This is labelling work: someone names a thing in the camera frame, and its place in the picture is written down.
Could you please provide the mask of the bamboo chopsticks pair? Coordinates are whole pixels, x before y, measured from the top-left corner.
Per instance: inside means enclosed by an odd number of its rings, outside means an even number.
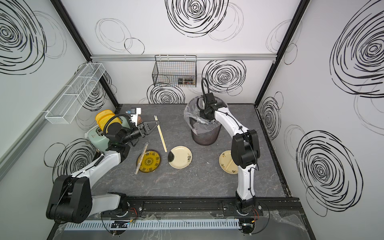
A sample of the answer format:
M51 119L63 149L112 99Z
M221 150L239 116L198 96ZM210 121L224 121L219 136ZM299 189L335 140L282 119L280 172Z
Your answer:
M227 164L227 166L225 167L225 170L227 170L232 164L234 163L233 160L230 160Z

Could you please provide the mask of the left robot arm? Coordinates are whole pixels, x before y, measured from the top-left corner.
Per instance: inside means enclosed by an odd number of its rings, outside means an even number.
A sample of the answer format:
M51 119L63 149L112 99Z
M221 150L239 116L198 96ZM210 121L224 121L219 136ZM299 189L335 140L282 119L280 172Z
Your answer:
M91 215L106 211L118 211L125 216L129 211L126 194L92 195L91 188L127 158L130 143L148 136L159 124L159 121L149 121L125 128L119 123L107 123L103 130L104 136L109 139L107 150L83 169L56 178L46 217L60 223L79 224Z

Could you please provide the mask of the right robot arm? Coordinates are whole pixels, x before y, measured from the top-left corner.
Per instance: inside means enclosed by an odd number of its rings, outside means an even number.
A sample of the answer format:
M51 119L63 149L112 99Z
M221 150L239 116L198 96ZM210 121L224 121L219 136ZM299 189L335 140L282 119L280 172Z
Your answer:
M254 175L261 155L258 133L242 125L213 93L203 93L197 108L203 119L219 122L232 137L231 156L238 167L237 211L245 216L257 206Z

